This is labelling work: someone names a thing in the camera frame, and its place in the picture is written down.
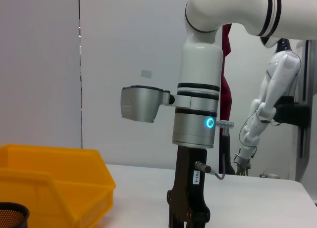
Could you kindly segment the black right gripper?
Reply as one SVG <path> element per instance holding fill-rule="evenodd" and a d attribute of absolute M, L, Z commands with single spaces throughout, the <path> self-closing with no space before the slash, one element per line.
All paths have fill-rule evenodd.
<path fill-rule="evenodd" d="M 210 210 L 204 200 L 205 173 L 195 163 L 206 163 L 207 150 L 178 146 L 174 185 L 167 192 L 169 228 L 205 228 Z"/>

